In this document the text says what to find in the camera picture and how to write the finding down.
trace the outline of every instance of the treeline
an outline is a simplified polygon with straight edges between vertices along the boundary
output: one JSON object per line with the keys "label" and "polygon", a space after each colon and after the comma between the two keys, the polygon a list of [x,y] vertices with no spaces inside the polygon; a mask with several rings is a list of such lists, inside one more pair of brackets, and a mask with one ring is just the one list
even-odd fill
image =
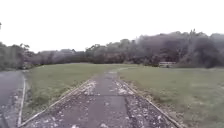
{"label": "treeline", "polygon": [[35,54],[28,45],[6,46],[0,42],[0,70],[22,69]]}
{"label": "treeline", "polygon": [[142,35],[135,40],[122,39],[107,45],[95,44],[85,51],[63,49],[34,54],[28,50],[28,46],[6,47],[2,43],[0,48],[0,66],[10,68],[77,62],[158,66],[161,61],[177,62],[178,67],[224,66],[224,35],[207,36],[195,30],[189,33]]}

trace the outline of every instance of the white sky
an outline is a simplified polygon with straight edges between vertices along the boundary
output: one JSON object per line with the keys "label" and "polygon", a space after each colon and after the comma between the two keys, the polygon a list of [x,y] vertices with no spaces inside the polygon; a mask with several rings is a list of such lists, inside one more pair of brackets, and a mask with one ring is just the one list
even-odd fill
{"label": "white sky", "polygon": [[222,0],[0,0],[0,41],[84,50],[141,34],[224,33]]}

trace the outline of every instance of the grass lawn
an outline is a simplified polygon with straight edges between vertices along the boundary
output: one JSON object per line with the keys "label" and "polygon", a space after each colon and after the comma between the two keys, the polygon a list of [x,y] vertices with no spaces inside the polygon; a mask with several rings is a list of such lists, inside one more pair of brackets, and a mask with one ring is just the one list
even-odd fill
{"label": "grass lawn", "polygon": [[138,67],[120,75],[192,128],[224,128],[224,69]]}
{"label": "grass lawn", "polygon": [[65,91],[80,85],[94,74],[133,65],[124,64],[59,64],[31,69],[27,74],[30,87],[23,109],[23,119],[37,113],[58,99]]}

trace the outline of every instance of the paved path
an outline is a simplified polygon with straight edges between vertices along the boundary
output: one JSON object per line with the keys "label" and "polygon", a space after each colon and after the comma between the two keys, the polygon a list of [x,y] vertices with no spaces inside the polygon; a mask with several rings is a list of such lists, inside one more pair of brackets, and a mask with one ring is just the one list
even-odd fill
{"label": "paved path", "polygon": [[22,87],[23,74],[20,71],[0,72],[0,127],[16,127],[18,96]]}
{"label": "paved path", "polygon": [[26,128],[174,128],[150,103],[105,73],[28,123]]}
{"label": "paved path", "polygon": [[0,72],[0,106],[8,104],[9,99],[22,85],[23,79],[21,72]]}

